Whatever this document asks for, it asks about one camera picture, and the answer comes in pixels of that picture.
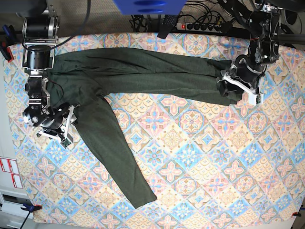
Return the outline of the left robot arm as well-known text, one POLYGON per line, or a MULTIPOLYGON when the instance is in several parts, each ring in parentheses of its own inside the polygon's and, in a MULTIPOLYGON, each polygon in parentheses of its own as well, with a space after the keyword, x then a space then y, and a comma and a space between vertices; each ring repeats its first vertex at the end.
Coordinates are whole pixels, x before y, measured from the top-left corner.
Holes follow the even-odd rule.
POLYGON ((239 55, 230 68, 221 71, 217 78, 217 88, 222 97, 231 94, 248 94, 248 102, 256 105, 264 101, 259 81, 265 75, 269 64, 279 57, 280 44, 305 43, 304 34, 281 33, 280 10, 295 13, 304 12, 303 0, 255 0, 250 1, 253 10, 249 11, 238 0, 219 1, 219 4, 234 19, 250 32, 248 54, 239 55))

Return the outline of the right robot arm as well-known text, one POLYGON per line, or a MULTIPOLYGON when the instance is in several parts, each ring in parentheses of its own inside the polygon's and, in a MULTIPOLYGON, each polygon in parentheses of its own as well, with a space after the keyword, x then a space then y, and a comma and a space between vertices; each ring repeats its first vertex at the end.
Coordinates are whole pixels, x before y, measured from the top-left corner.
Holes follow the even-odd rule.
POLYGON ((47 0, 42 1, 40 11, 38 16, 27 16, 22 27, 22 67, 30 72, 25 84, 29 105, 22 115, 25 123, 41 128, 37 136, 57 140, 67 148, 73 143, 69 127, 77 119, 74 115, 75 106, 63 103, 52 107, 47 89, 51 83, 47 71, 54 66, 60 18, 47 0))

